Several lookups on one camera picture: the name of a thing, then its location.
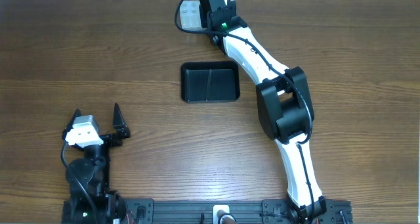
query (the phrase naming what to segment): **cable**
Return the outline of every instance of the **cable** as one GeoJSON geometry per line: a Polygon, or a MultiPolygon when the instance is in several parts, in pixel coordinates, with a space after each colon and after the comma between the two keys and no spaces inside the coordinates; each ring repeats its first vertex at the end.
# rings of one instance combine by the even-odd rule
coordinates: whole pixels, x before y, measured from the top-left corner
{"type": "Polygon", "coordinates": [[[68,171],[70,177],[72,177],[72,179],[74,179],[76,181],[77,185],[79,186],[79,188],[81,189],[83,194],[86,196],[87,201],[91,205],[95,223],[98,224],[98,217],[96,216],[96,214],[98,213],[98,209],[96,208],[95,203],[93,202],[92,198],[89,196],[89,194],[87,193],[87,191],[85,190],[83,185],[80,183],[79,179],[74,175],[72,169],[69,168],[69,166],[66,162],[66,159],[64,157],[64,154],[66,153],[67,146],[68,146],[67,141],[64,141],[63,149],[61,150],[61,162],[66,167],[66,170],[68,171]]]}
{"type": "Polygon", "coordinates": [[[179,26],[178,24],[178,14],[179,14],[179,9],[182,5],[182,2],[185,0],[181,0],[178,4],[178,7],[175,11],[175,26],[182,32],[184,33],[188,33],[188,34],[205,34],[205,35],[221,35],[223,37],[233,37],[234,39],[238,39],[240,41],[243,41],[245,44],[248,44],[252,47],[252,49],[255,50],[255,53],[258,54],[261,59],[264,61],[264,63],[268,66],[268,69],[272,70],[274,73],[276,73],[277,75],[279,75],[280,77],[284,78],[284,80],[286,80],[287,84],[289,84],[289,86],[292,88],[293,92],[295,92],[297,94],[297,96],[302,99],[304,107],[306,109],[306,112],[308,113],[308,119],[309,119],[309,131],[308,131],[308,135],[306,136],[306,139],[302,142],[299,142],[299,144],[303,145],[305,143],[307,143],[310,139],[310,137],[312,136],[312,116],[310,115],[310,110],[309,107],[306,103],[306,101],[303,99],[303,96],[301,95],[301,92],[295,87],[295,84],[285,75],[283,75],[282,73],[280,73],[279,71],[277,71],[275,68],[273,68],[273,66],[267,61],[267,59],[265,58],[265,56],[258,50],[258,48],[256,48],[256,46],[254,44],[252,44],[248,39],[244,39],[242,37],[236,36],[234,34],[230,34],[230,33],[225,33],[225,32],[217,32],[217,31],[209,31],[209,30],[185,30],[183,29],[181,26],[179,26]]]}
{"type": "Polygon", "coordinates": [[[284,80],[286,80],[287,84],[289,84],[289,86],[292,88],[293,92],[303,101],[304,107],[306,112],[308,113],[308,120],[309,120],[309,131],[308,135],[306,136],[305,140],[301,141],[301,142],[296,142],[297,148],[299,149],[299,152],[301,154],[301,159],[302,159],[302,164],[303,164],[303,170],[304,170],[304,174],[306,177],[306,183],[308,185],[309,188],[309,193],[310,193],[310,199],[312,202],[312,213],[310,215],[310,222],[312,223],[312,216],[314,215],[314,210],[315,210],[315,204],[314,204],[314,195],[312,193],[312,188],[310,186],[310,182],[309,182],[309,177],[308,177],[308,171],[306,169],[306,164],[305,164],[305,158],[303,157],[303,152],[302,152],[302,146],[306,144],[307,142],[309,142],[310,137],[312,136],[312,116],[310,115],[310,110],[309,107],[305,101],[305,99],[303,98],[301,92],[295,87],[295,84],[285,75],[281,74],[279,71],[277,71],[276,69],[273,68],[273,66],[267,61],[267,59],[265,58],[265,56],[258,50],[258,48],[256,48],[256,46],[254,44],[252,44],[251,42],[248,41],[248,39],[244,39],[242,37],[236,36],[234,34],[230,34],[230,33],[224,33],[224,32],[216,32],[216,31],[209,31],[209,30],[185,30],[182,27],[179,26],[178,24],[178,14],[179,14],[179,9],[182,5],[182,2],[184,2],[185,0],[181,0],[178,4],[178,7],[175,11],[175,26],[182,32],[185,33],[189,33],[189,34],[205,34],[205,35],[221,35],[223,37],[233,37],[235,39],[239,39],[241,41],[243,41],[245,44],[248,44],[252,47],[252,49],[255,50],[255,53],[258,54],[261,59],[264,61],[264,63],[268,66],[268,69],[272,70],[274,73],[276,73],[277,75],[279,75],[280,77],[282,77],[284,80]]]}

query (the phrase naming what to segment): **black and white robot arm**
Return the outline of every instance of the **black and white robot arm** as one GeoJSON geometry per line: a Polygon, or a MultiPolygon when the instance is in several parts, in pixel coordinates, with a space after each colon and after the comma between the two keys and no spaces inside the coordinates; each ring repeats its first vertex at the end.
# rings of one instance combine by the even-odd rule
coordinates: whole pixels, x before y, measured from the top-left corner
{"type": "Polygon", "coordinates": [[[236,3],[233,0],[183,1],[180,4],[180,18],[183,30],[209,35],[213,44],[235,60],[253,80],[257,86],[260,122],[266,134],[275,140],[280,149],[290,199],[298,209],[311,205],[316,207],[315,213],[310,208],[305,210],[307,217],[322,214],[325,208],[320,200],[324,198],[316,182],[309,141],[301,144],[300,148],[296,146],[310,133],[312,128],[307,121],[314,118],[303,71],[299,67],[290,70],[258,43],[251,29],[236,15],[236,3]],[[298,92],[292,90],[292,85],[284,80],[284,76],[293,82],[298,92]],[[280,102],[278,96],[282,93],[293,93],[293,97],[280,102]]]}

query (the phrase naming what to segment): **wooden table surface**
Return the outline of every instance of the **wooden table surface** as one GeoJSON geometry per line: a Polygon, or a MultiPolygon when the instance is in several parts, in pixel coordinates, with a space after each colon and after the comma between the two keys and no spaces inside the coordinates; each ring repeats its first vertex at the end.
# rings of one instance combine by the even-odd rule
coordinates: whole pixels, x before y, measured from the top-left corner
{"type": "MultiPolygon", "coordinates": [[[[420,1],[236,1],[261,45],[306,73],[323,194],[351,200],[356,223],[415,223],[420,1]]],[[[182,63],[226,57],[175,28],[178,2],[0,0],[0,221],[60,221],[61,131],[76,108],[112,131],[115,102],[132,131],[111,151],[111,185],[124,197],[286,197],[243,70],[236,102],[181,100],[182,63]]],[[[69,161],[80,156],[68,150],[69,161]]]]}

